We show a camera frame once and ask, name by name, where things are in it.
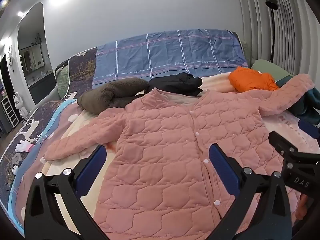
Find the teal folded garment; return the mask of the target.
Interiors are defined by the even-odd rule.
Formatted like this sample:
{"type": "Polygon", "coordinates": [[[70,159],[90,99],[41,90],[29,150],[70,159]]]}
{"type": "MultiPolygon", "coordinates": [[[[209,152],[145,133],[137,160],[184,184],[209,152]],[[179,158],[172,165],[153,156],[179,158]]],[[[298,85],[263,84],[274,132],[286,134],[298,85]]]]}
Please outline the teal folded garment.
{"type": "Polygon", "coordinates": [[[319,104],[319,91],[313,87],[287,110],[299,119],[307,121],[313,125],[319,125],[319,104]]]}

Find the dark patterned bed sheet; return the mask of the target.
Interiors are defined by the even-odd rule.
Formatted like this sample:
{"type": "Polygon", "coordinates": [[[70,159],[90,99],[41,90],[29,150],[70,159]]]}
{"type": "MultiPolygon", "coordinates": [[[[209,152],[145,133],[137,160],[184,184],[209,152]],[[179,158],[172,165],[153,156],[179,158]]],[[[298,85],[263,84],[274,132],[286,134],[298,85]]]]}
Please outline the dark patterned bed sheet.
{"type": "Polygon", "coordinates": [[[46,133],[54,125],[60,112],[74,100],[77,92],[67,93],[62,99],[44,99],[30,114],[29,119],[12,139],[1,155],[1,207],[17,231],[24,235],[24,221],[15,211],[18,188],[22,177],[31,166],[44,142],[46,133]],[[27,141],[35,148],[31,156],[27,151],[16,152],[15,148],[21,141],[27,141]]]}

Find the white pink socks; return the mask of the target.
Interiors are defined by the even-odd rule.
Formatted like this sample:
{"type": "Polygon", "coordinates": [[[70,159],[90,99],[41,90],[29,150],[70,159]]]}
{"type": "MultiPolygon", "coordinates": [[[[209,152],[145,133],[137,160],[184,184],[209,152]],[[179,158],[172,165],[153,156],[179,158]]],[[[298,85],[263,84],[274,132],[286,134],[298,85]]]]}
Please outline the white pink socks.
{"type": "Polygon", "coordinates": [[[21,140],[16,146],[15,146],[15,152],[21,153],[21,152],[27,152],[29,153],[32,148],[34,147],[34,144],[27,141],[27,140],[21,140]]]}

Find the white shelf rack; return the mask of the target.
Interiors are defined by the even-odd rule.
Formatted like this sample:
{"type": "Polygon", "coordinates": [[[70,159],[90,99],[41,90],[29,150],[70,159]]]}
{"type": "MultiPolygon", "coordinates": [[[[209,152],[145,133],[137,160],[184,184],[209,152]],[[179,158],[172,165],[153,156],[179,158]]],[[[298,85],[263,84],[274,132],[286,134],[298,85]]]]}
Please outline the white shelf rack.
{"type": "Polygon", "coordinates": [[[8,99],[5,97],[1,100],[1,106],[4,110],[5,116],[7,117],[8,122],[11,124],[13,128],[15,128],[19,124],[19,119],[8,99]]]}

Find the orange folded puffer jacket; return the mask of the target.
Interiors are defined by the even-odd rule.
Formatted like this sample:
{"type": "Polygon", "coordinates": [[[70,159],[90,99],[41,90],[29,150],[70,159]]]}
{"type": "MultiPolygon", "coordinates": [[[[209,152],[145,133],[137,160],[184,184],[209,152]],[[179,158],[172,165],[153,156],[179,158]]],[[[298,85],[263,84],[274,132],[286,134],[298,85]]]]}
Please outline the orange folded puffer jacket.
{"type": "Polygon", "coordinates": [[[272,75],[250,68],[237,67],[228,78],[231,85],[240,93],[254,89],[270,91],[279,89],[272,75]]]}

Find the white bear figurine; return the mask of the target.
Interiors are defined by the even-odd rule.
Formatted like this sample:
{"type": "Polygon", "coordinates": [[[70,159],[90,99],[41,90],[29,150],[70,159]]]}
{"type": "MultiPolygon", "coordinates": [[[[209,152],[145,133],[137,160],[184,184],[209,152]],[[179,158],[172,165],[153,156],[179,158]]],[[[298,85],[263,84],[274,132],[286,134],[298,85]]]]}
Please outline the white bear figurine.
{"type": "Polygon", "coordinates": [[[15,107],[19,111],[20,116],[24,120],[28,120],[29,113],[24,106],[21,96],[18,93],[16,93],[13,95],[13,99],[14,99],[15,107]]]}

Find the light green pillow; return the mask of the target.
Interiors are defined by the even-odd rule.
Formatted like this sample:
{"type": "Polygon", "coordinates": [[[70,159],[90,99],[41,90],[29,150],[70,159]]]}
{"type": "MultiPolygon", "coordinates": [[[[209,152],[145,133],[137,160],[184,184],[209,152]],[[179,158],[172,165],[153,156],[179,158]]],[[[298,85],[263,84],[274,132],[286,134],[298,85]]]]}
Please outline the light green pillow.
{"type": "Polygon", "coordinates": [[[292,74],[279,67],[278,65],[263,59],[255,60],[252,65],[252,69],[261,73],[270,74],[276,82],[285,78],[286,76],[292,76],[292,74]]]}

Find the black folded jacket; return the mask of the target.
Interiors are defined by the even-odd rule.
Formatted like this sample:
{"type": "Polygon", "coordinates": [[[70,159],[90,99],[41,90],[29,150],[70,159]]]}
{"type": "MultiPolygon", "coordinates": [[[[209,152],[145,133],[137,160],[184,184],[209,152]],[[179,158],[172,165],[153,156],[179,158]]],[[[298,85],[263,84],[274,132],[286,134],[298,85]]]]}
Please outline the black folded jacket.
{"type": "Polygon", "coordinates": [[[202,79],[188,73],[179,73],[163,77],[155,77],[149,81],[149,86],[144,90],[147,94],[154,88],[162,91],[182,94],[186,96],[198,96],[203,90],[202,79]]]}

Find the grey pleated curtain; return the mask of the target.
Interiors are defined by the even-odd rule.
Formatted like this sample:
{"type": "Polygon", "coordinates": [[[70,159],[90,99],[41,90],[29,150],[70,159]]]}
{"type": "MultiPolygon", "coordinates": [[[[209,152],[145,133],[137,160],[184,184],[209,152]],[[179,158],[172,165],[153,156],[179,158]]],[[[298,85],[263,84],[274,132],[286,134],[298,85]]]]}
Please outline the grey pleated curtain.
{"type": "MultiPolygon", "coordinates": [[[[271,14],[266,0],[239,1],[248,65],[258,59],[270,60],[271,14]]],[[[274,64],[291,74],[309,74],[319,84],[319,21],[306,0],[277,2],[274,64]]]]}

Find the blue plaid pillow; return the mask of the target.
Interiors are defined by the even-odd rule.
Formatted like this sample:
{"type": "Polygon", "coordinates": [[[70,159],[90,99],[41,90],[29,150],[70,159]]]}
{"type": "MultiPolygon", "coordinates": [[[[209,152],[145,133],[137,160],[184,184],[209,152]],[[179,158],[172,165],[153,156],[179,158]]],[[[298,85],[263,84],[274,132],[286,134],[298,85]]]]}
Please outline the blue plaid pillow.
{"type": "Polygon", "coordinates": [[[99,46],[92,87],[120,79],[191,74],[207,77],[247,67],[235,33],[184,29],[143,34],[99,46]]]}

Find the brown fleece folded garment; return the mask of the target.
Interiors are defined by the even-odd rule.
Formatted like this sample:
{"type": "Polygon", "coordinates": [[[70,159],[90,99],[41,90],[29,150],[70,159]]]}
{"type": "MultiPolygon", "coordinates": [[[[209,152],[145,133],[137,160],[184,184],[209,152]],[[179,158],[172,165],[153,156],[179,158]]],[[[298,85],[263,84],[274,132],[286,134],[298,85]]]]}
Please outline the brown fleece folded garment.
{"type": "Polygon", "coordinates": [[[86,91],[78,98],[77,103],[86,111],[98,115],[108,108],[124,108],[142,97],[143,94],[139,93],[148,87],[148,81],[136,77],[112,81],[86,91]]]}

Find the green striped pillow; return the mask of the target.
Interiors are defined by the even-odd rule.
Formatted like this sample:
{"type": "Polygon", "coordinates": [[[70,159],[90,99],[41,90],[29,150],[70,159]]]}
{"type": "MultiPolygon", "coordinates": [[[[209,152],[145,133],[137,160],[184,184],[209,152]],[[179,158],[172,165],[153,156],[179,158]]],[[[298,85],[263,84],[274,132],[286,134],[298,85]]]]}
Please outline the green striped pillow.
{"type": "Polygon", "coordinates": [[[68,68],[69,60],[63,61],[59,64],[54,72],[56,79],[57,92],[61,99],[63,99],[69,88],[69,68],[68,68]]]}

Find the dark patterned pillow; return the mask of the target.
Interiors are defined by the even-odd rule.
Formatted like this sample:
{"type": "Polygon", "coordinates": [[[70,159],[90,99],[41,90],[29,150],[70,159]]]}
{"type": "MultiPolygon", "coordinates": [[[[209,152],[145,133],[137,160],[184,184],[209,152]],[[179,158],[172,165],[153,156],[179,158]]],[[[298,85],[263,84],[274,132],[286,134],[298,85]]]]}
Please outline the dark patterned pillow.
{"type": "Polygon", "coordinates": [[[97,50],[97,47],[91,48],[69,59],[69,92],[83,93],[92,89],[97,50]]]}

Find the black floor lamp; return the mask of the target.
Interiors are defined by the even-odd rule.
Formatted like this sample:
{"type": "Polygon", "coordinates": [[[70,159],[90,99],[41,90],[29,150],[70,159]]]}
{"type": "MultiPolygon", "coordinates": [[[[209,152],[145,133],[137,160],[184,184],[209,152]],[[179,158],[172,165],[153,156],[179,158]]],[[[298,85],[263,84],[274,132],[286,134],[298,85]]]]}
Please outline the black floor lamp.
{"type": "Polygon", "coordinates": [[[274,49],[275,49],[275,18],[274,12],[279,9],[277,0],[266,0],[266,6],[270,9],[271,14],[271,31],[272,31],[272,44],[270,53],[270,62],[274,59],[274,49]]]}

